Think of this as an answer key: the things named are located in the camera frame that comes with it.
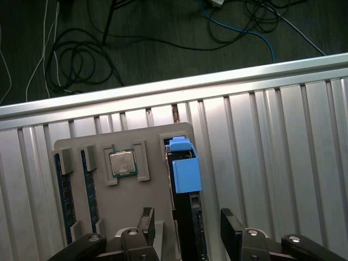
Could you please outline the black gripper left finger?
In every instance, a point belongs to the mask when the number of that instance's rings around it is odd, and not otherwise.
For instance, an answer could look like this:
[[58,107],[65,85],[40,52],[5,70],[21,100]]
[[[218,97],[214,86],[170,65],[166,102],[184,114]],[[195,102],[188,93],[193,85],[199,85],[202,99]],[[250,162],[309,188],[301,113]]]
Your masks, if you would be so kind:
[[159,260],[153,247],[154,208],[145,207],[138,225],[120,232],[112,240],[97,233],[83,235],[50,260]]

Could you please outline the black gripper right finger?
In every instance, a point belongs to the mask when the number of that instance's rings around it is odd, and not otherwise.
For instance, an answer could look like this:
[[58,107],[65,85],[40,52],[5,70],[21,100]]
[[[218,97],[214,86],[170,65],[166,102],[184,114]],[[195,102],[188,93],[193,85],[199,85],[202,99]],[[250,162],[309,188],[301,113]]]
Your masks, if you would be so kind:
[[221,209],[220,227],[230,260],[344,260],[302,235],[288,234],[277,242],[260,229],[246,228],[229,208]]

